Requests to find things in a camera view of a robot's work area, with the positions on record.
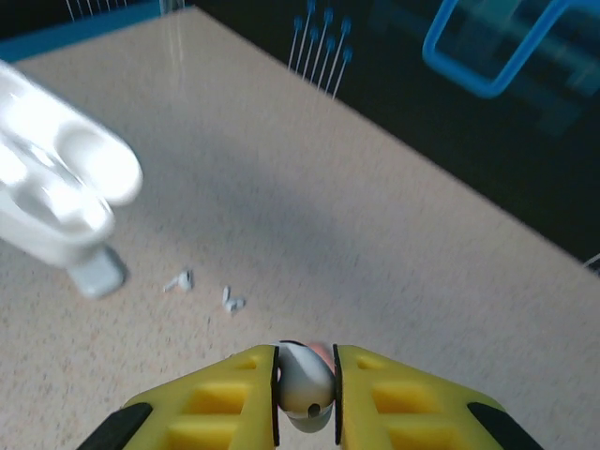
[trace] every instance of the beige table surface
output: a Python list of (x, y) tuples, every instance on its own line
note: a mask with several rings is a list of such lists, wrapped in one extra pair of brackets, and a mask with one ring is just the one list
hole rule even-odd
[[(104, 300), (0, 243), (0, 448), (72, 449), (277, 338), (366, 347), (489, 393), (546, 449), (600, 448), (600, 281), (402, 142), (194, 9), (18, 66), (123, 136), (145, 185)], [(161, 293), (186, 265), (194, 291)], [(328, 429), (285, 421), (281, 448)]]

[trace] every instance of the earbud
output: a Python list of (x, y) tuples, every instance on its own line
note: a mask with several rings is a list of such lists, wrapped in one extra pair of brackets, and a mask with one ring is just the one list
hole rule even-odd
[(300, 431), (314, 433), (327, 425), (336, 396), (335, 376), (309, 347), (281, 340), (278, 405)]

